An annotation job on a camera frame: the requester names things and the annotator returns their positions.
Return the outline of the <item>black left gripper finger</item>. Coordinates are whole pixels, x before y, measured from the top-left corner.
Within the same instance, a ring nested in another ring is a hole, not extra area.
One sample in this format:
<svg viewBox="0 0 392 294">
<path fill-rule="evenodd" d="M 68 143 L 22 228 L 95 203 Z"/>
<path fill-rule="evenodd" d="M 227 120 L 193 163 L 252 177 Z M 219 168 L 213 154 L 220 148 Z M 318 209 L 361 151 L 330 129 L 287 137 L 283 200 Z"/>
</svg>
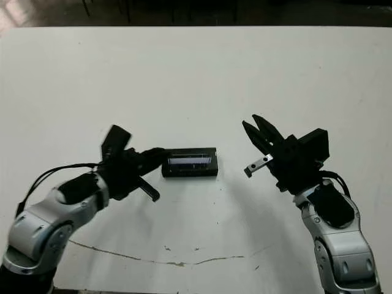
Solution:
<svg viewBox="0 0 392 294">
<path fill-rule="evenodd" d="M 167 155 L 144 156 L 139 164 L 139 175 L 144 176 L 159 168 L 167 160 Z"/>
<path fill-rule="evenodd" d="M 151 148 L 141 152 L 138 156 L 140 164 L 162 164 L 170 154 L 165 148 Z"/>
</svg>

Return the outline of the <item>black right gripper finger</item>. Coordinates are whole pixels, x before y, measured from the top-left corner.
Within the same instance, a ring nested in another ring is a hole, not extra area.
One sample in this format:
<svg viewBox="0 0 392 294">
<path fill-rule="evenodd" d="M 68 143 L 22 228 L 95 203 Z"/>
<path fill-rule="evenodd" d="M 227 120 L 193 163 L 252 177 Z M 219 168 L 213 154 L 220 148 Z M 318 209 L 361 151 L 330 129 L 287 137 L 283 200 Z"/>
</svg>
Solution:
<svg viewBox="0 0 392 294">
<path fill-rule="evenodd" d="M 263 136 L 268 140 L 270 149 L 275 145 L 281 144 L 285 140 L 281 133 L 265 118 L 259 115 L 252 115 L 252 118 L 257 125 L 257 129 L 260 130 Z"/>
<path fill-rule="evenodd" d="M 264 155 L 269 154 L 270 151 L 270 143 L 268 140 L 263 136 L 260 130 L 258 130 L 253 125 L 249 124 L 248 122 L 243 121 L 242 125 L 244 130 L 249 137 L 252 144 Z"/>
</svg>

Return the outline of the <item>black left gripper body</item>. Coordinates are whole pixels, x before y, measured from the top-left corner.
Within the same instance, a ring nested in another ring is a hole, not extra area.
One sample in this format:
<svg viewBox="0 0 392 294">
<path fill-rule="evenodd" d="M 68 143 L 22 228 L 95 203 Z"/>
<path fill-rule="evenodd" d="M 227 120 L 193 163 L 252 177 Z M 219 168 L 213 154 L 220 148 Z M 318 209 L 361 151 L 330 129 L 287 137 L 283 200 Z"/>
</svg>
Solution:
<svg viewBox="0 0 392 294">
<path fill-rule="evenodd" d="M 133 148 L 121 151 L 115 151 L 113 148 L 101 149 L 99 176 L 107 185 L 110 199 L 120 201 L 145 184 L 139 175 L 140 153 Z"/>
</svg>

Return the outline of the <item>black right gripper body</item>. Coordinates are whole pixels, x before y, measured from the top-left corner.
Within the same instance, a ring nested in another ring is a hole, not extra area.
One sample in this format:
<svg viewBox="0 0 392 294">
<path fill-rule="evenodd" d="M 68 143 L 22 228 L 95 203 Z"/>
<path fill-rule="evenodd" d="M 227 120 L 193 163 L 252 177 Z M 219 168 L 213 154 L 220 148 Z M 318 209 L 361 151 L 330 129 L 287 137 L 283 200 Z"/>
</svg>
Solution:
<svg viewBox="0 0 392 294">
<path fill-rule="evenodd" d="M 250 178 L 257 170 L 268 167 L 277 179 L 278 189 L 292 195 L 298 195 L 321 183 L 318 166 L 314 159 L 305 153 L 304 146 L 297 138 L 288 137 L 269 148 L 261 159 L 244 169 L 247 177 Z"/>
</svg>

